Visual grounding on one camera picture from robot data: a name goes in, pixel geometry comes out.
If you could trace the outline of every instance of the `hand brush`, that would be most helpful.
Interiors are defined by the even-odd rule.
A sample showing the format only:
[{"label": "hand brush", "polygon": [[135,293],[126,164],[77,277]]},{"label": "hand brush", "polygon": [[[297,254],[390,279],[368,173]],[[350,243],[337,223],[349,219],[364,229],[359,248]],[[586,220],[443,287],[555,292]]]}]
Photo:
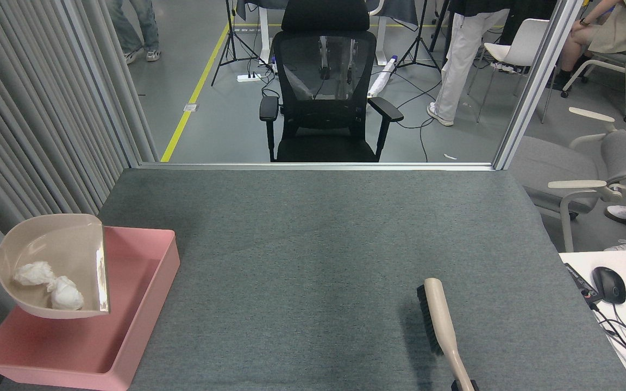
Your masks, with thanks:
[{"label": "hand brush", "polygon": [[445,354],[455,377],[450,388],[455,391],[479,391],[475,381],[467,376],[465,366],[460,360],[443,284],[436,278],[427,278],[424,285],[417,287],[417,297],[420,299],[431,351],[438,355]]}]

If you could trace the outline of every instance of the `person's hand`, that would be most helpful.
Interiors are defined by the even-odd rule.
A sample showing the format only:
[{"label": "person's hand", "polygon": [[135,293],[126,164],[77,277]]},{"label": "person's hand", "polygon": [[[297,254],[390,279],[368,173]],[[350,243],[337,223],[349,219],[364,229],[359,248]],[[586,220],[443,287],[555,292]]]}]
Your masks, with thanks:
[{"label": "person's hand", "polygon": [[574,25],[572,26],[571,32],[575,33],[578,30],[583,30],[583,29],[586,29],[586,26],[581,24],[581,20],[576,20],[576,22],[574,22]]}]

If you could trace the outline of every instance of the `black office chair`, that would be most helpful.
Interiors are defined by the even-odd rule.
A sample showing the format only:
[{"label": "black office chair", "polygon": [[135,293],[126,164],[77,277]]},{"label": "black office chair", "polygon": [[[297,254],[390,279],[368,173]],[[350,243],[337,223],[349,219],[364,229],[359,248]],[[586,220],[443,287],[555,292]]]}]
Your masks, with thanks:
[{"label": "black office chair", "polygon": [[[273,51],[284,128],[274,151],[278,97],[263,97],[270,161],[377,162],[390,122],[402,113],[385,99],[367,99],[375,36],[364,0],[290,0]],[[365,139],[367,103],[383,120],[375,152]]]}]

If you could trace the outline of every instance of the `pink bin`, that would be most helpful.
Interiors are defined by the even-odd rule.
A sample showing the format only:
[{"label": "pink bin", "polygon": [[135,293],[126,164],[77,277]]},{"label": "pink bin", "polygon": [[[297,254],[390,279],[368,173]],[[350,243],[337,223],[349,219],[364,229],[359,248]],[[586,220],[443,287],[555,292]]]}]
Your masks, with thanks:
[{"label": "pink bin", "polygon": [[44,319],[16,307],[0,326],[0,374],[46,386],[129,388],[180,265],[176,234],[104,233],[110,314]]}]

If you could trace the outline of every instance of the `beige dustpan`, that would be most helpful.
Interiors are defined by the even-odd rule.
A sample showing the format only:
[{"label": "beige dustpan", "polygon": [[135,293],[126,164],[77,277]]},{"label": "beige dustpan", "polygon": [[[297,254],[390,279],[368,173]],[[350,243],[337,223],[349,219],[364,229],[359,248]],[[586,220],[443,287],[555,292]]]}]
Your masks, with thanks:
[{"label": "beige dustpan", "polygon": [[[45,285],[24,286],[13,280],[16,269],[45,261],[66,275],[84,295],[79,310],[52,309]],[[0,244],[0,282],[26,312],[51,319],[75,319],[110,310],[103,250],[103,225],[92,215],[45,215],[19,223]]]}]

